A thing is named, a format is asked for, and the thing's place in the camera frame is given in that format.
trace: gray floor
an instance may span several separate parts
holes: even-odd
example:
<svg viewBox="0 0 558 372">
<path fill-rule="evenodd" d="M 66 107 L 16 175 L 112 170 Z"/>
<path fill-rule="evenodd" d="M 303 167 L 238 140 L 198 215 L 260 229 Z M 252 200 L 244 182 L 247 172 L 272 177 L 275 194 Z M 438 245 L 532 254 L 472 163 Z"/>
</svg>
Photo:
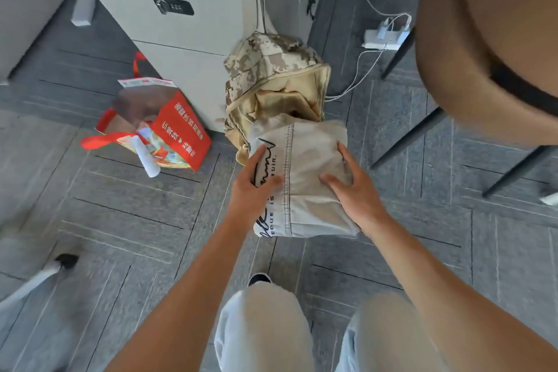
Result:
<svg viewBox="0 0 558 372">
<path fill-rule="evenodd" d="M 397 12 L 416 9 L 417 0 L 374 2 Z M 0 298 L 48 259 L 80 254 L 75 270 L 0 314 L 3 371 L 101 371 L 199 253 L 240 170 L 233 148 L 218 134 L 198 173 L 170 170 L 156 179 L 119 146 L 83 150 L 80 140 L 93 133 L 92 124 L 118 90 L 116 80 L 131 75 L 135 47 L 101 5 L 93 26 L 75 28 L 72 4 L 53 18 L 12 86 L 0 87 Z M 363 0 L 321 0 L 311 45 L 332 66 L 330 94 L 350 84 L 363 30 L 377 19 Z M 367 56 L 361 71 L 376 55 Z M 349 149 L 363 168 L 435 107 L 413 56 L 386 82 L 376 70 L 326 106 L 328 119 L 346 122 Z M 390 213 L 429 250 L 558 346 L 558 210 L 537 199 L 552 186 L 558 159 L 490 202 L 480 198 L 527 153 L 448 119 L 371 175 Z M 359 301 L 401 291 L 365 238 L 250 234 L 226 299 L 251 271 L 268 271 L 298 295 L 320 371 L 337 363 Z M 212 344 L 203 370 L 218 370 Z"/>
</svg>

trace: cabinet drawer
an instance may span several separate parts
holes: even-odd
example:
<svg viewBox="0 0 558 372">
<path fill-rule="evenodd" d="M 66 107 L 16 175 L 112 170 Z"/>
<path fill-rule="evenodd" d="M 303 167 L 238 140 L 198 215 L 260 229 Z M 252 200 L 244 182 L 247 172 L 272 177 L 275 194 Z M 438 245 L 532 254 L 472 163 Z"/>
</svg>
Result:
<svg viewBox="0 0 558 372">
<path fill-rule="evenodd" d="M 229 78 L 220 56 L 143 42 L 136 43 L 162 78 L 182 90 L 206 128 L 223 132 L 225 82 Z"/>
<path fill-rule="evenodd" d="M 193 15 L 163 14 L 154 0 L 100 1 L 132 40 L 221 55 L 228 55 L 257 21 L 256 0 L 181 0 L 192 6 Z"/>
</svg>

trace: shoe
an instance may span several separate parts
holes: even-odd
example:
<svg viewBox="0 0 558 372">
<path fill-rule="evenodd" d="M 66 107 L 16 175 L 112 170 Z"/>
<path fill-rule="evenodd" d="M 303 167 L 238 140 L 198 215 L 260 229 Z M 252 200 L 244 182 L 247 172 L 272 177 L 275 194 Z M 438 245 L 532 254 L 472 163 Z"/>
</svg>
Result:
<svg viewBox="0 0 558 372">
<path fill-rule="evenodd" d="M 250 280 L 248 281 L 248 286 L 250 287 L 250 285 L 254 285 L 258 282 L 268 282 L 269 284 L 273 284 L 268 274 L 260 272 L 250 277 Z"/>
</svg>

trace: folded clothing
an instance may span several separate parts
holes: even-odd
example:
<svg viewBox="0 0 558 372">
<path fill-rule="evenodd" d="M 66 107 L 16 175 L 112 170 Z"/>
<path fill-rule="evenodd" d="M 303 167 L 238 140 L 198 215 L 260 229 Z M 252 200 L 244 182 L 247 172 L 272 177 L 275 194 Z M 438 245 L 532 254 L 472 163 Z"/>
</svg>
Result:
<svg viewBox="0 0 558 372">
<path fill-rule="evenodd" d="M 256 167 L 255 185 L 269 177 L 285 175 L 285 185 L 267 201 L 266 210 L 254 224 L 261 237 L 355 236 L 360 228 L 343 210 L 334 192 L 319 175 L 329 173 L 345 184 L 353 176 L 343 162 L 337 142 L 347 142 L 340 121 L 313 122 L 287 114 L 256 121 L 248 136 L 251 153 L 267 147 Z"/>
</svg>

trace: brown chair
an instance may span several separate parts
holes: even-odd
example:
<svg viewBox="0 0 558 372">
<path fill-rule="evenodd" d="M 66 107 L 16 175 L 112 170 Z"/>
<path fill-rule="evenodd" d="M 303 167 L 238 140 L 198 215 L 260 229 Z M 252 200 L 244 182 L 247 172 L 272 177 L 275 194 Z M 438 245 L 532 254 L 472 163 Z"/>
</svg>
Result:
<svg viewBox="0 0 558 372">
<path fill-rule="evenodd" d="M 418 72 L 436 108 L 383 154 L 376 169 L 446 115 L 508 143 L 540 145 L 483 193 L 489 197 L 558 144 L 558 14 L 554 0 L 420 0 L 416 26 L 382 74 L 416 40 Z"/>
</svg>

